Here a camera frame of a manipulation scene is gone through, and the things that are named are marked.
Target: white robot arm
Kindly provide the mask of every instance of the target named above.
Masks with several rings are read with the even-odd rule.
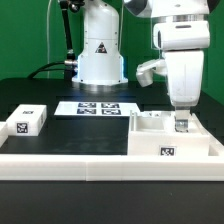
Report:
[[[153,82],[153,73],[167,76],[168,94],[176,111],[176,130],[188,130],[190,107],[196,106],[201,90],[204,53],[209,47],[209,25],[205,16],[219,1],[124,0],[138,17],[155,20],[153,44],[163,59],[139,65],[137,79],[142,86]]]
[[[123,57],[118,51],[119,14],[102,0],[58,0],[64,19],[67,58],[74,60],[67,10],[84,10],[84,47],[78,60],[66,61],[68,70],[74,67],[73,86],[91,91],[111,91],[126,87]]]

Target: black cable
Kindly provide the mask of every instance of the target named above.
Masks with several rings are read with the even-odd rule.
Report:
[[[63,68],[52,68],[52,69],[43,69],[43,70],[39,70],[36,75],[40,72],[52,72],[52,71],[73,71],[72,69],[63,69]]]
[[[52,62],[52,63],[49,63],[49,64],[46,64],[42,67],[40,67],[39,69],[37,69],[36,71],[30,73],[27,78],[28,79],[32,79],[37,73],[41,72],[41,71],[44,71],[44,69],[46,68],[49,68],[49,67],[52,67],[52,66],[55,66],[55,65],[64,65],[64,62],[63,61],[57,61],[57,62]]]
[[[67,46],[67,59],[75,60],[75,53],[72,47],[72,37],[71,37],[69,17],[68,17],[69,2],[67,0],[60,0],[59,4],[61,7],[62,18],[64,22],[65,39],[66,39],[66,46]]]

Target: warning label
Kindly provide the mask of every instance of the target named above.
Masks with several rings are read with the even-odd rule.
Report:
[[[107,54],[107,50],[106,50],[103,42],[101,42],[100,46],[97,48],[96,53]]]

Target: cable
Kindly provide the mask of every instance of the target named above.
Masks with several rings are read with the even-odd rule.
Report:
[[[49,0],[48,8],[47,8],[47,63],[50,63],[50,15],[51,15],[51,5],[52,0]]]
[[[43,69],[43,70],[38,70],[35,72],[35,74],[33,74],[32,77],[28,77],[28,79],[33,79],[35,75],[37,75],[40,72],[52,72],[52,71],[73,71],[72,69],[62,69],[62,68],[53,68],[53,69]]]
[[[124,3],[122,2],[122,8],[121,8],[121,25],[120,25],[120,39],[119,39],[119,49],[118,49],[119,52],[121,52],[121,41],[122,41],[122,33],[123,33],[123,23],[124,23]]]
[[[44,71],[46,68],[49,68],[49,67],[52,67],[52,66],[55,66],[55,65],[64,65],[64,62],[63,61],[58,61],[58,62],[52,62],[52,63],[49,63],[49,64],[46,64],[42,67],[40,67],[39,69],[37,69],[36,71],[30,73],[27,78],[28,79],[32,79],[37,73],[41,72],[41,71]]]

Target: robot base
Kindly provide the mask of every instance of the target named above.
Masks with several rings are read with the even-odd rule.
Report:
[[[72,86],[74,88],[83,89],[92,92],[112,92],[116,90],[126,89],[128,87],[128,79],[123,79],[117,84],[104,85],[104,84],[88,84],[82,82],[80,79],[74,77],[72,79]]]

